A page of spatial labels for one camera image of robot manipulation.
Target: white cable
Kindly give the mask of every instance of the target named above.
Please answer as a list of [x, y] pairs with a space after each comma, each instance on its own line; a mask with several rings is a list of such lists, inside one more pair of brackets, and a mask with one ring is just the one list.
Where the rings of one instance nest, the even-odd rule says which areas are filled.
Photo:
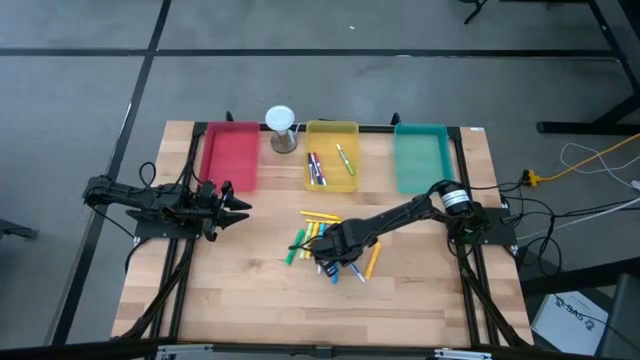
[[576, 143], [568, 143], [562, 148], [562, 152], [560, 153], [560, 161], [562, 162], [562, 164], [564, 164], [568, 168], [573, 166], [573, 165], [569, 165], [566, 161], [564, 161], [564, 152], [565, 152], [565, 150], [567, 150], [567, 147], [569, 147], [569, 146], [579, 147], [581, 149], [584, 149], [584, 150], [587, 150], [587, 151], [591, 151], [592, 153], [597, 154], [598, 158], [600, 159], [600, 162], [602, 163], [602, 166], [604, 166], [604, 169], [594, 170], [594, 171], [584, 171], [584, 170], [579, 170], [579, 169], [573, 169], [573, 171], [578, 172], [580, 174], [596, 174], [596, 173], [599, 173], [599, 172], [606, 171], [606, 172], [609, 173], [609, 175], [611, 175], [614, 179], [618, 180], [619, 182], [625, 184], [626, 186], [633, 187], [633, 185], [631, 185], [628, 182], [626, 182], [624, 180], [621, 180], [619, 177], [615, 176], [612, 171], [622, 170], [622, 169], [626, 168], [627, 166], [633, 164], [638, 159], [640, 159], [640, 155], [637, 156], [635, 159], [629, 161], [628, 163], [622, 165], [622, 166], [619, 166], [619, 167], [616, 167], [616, 168], [610, 168], [604, 162], [604, 159], [602, 158], [602, 155], [600, 155], [600, 153], [597, 150], [594, 150], [594, 149], [591, 149], [591, 148], [588, 148], [586, 146], [582, 146], [582, 145], [576, 144]]
[[[626, 204], [622, 204], [622, 205], [620, 205], [620, 206], [618, 206], [618, 207], [615, 207], [615, 208], [613, 208], [613, 209], [609, 209], [609, 210], [607, 210], [607, 211], [603, 211], [603, 212], [601, 212], [601, 213], [597, 213], [597, 214], [593, 214], [593, 215], [590, 215], [590, 216], [587, 216], [587, 217], [583, 217], [583, 218], [580, 218], [580, 219], [578, 219], [578, 220], [574, 220], [574, 221], [568, 222], [568, 223], [566, 223], [566, 224], [562, 224], [562, 225], [560, 225], [560, 226], [554, 226], [554, 228], [553, 228], [553, 229], [554, 229], [554, 230], [560, 230], [560, 229], [565, 228], [565, 227], [567, 227], [567, 226], [571, 226], [571, 225], [575, 225], [575, 224], [577, 224], [577, 223], [581, 223], [581, 222], [583, 222], [583, 221], [587, 221], [587, 220], [595, 219], [595, 218], [597, 218], [597, 217], [599, 217], [599, 216], [607, 215], [607, 214], [610, 214], [610, 213], [612, 213], [612, 212], [618, 211], [618, 210], [620, 210], [620, 209], [624, 209], [624, 208], [626, 208], [627, 206], [631, 206], [631, 205], [633, 205], [633, 204], [635, 204], [635, 203], [637, 203], [637, 202], [640, 202], [640, 198], [637, 198], [637, 199], [635, 199], [635, 200], [631, 200], [631, 201], [629, 201], [629, 202], [628, 202], [628, 203], [626, 203]], [[540, 234], [542, 234], [542, 233], [546, 233], [548, 230], [549, 230], [549, 229], [544, 229], [544, 230], [536, 231], [536, 232], [534, 232], [533, 234], [529, 234], [529, 235], [525, 235], [525, 236], [519, 236], [519, 237], [517, 237], [516, 239], [518, 239], [518, 240], [524, 240], [524, 239], [527, 239], [527, 238], [530, 238], [530, 237], [534, 237], [534, 236], [536, 236], [536, 235], [540, 235]]]

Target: wooden tabletop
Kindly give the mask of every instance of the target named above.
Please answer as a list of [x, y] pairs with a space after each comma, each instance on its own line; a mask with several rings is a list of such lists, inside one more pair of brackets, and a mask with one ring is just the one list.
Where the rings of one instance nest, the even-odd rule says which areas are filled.
[[[194, 122], [169, 121], [156, 161], [156, 184], [172, 183], [186, 160]], [[471, 184], [496, 184], [484, 130], [461, 128]], [[332, 285], [311, 260], [284, 259], [310, 210], [343, 219], [366, 218], [410, 199], [396, 192], [391, 134], [360, 133], [361, 184], [354, 193], [306, 191], [305, 134], [286, 155], [261, 132], [257, 189], [236, 193], [253, 205], [251, 217], [219, 231], [215, 243], [196, 241], [179, 339], [201, 342], [464, 347], [469, 346], [460, 274], [447, 251], [444, 225], [416, 222], [380, 237], [382, 250], [366, 284], [349, 269]], [[198, 173], [204, 137], [196, 157]], [[454, 168], [455, 149], [451, 147]], [[473, 191], [485, 207], [499, 207], [496, 190]], [[440, 206], [437, 197], [434, 204]], [[131, 259], [113, 335], [128, 330], [158, 291], [167, 239], [154, 239]], [[521, 337], [532, 342], [518, 273], [500, 246], [483, 246], [492, 298]], [[367, 249], [358, 266], [365, 269]], [[169, 299], [161, 334], [168, 334]], [[482, 306], [476, 299], [481, 337]]]

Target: red tray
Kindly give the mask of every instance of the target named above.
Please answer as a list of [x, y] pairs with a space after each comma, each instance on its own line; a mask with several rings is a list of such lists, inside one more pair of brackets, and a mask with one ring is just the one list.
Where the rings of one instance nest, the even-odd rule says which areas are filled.
[[225, 180], [235, 191], [253, 191], [260, 149], [257, 122], [212, 122], [207, 134], [200, 167], [200, 180], [211, 180], [220, 190]]

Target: gray floor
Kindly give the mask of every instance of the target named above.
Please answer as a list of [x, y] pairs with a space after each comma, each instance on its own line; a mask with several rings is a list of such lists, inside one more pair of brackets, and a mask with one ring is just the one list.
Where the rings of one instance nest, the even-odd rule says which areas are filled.
[[[86, 2], [4, 0], [0, 47], [147, 46], [159, 0]], [[640, 46], [617, 4], [601, 1], [640, 75]], [[454, 1], [174, 1], [161, 48], [593, 48], [606, 47], [583, 5], [491, 1], [472, 25]], [[0, 243], [0, 348], [40, 345], [88, 217], [86, 180], [104, 171], [137, 77], [139, 58], [0, 57], [0, 217], [41, 230], [36, 241]], [[157, 58], [119, 181], [138, 183], [154, 160], [166, 120], [260, 121], [274, 104], [297, 119], [386, 124], [484, 126], [500, 181], [521, 170], [562, 169], [567, 142], [604, 149], [619, 137], [540, 135], [540, 120], [589, 121], [631, 92], [614, 62], [410, 58]], [[640, 114], [628, 119], [638, 123]], [[607, 156], [635, 157], [634, 143]], [[567, 154], [578, 160], [582, 152]], [[638, 165], [621, 171], [640, 180]], [[571, 174], [526, 195], [558, 212], [632, 198], [607, 174]], [[109, 215], [132, 229], [123, 209]], [[580, 268], [640, 253], [637, 215], [613, 214], [559, 230], [564, 266]], [[520, 235], [544, 228], [530, 217]], [[106, 224], [70, 341], [107, 339], [131, 247]], [[549, 252], [549, 259], [555, 254]]]

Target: green tray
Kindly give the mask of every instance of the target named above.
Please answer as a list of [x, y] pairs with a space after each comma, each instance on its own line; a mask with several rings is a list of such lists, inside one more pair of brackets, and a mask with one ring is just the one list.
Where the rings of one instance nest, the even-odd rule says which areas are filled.
[[422, 194], [440, 180], [454, 180], [444, 125], [397, 124], [393, 153], [396, 183], [402, 194]]

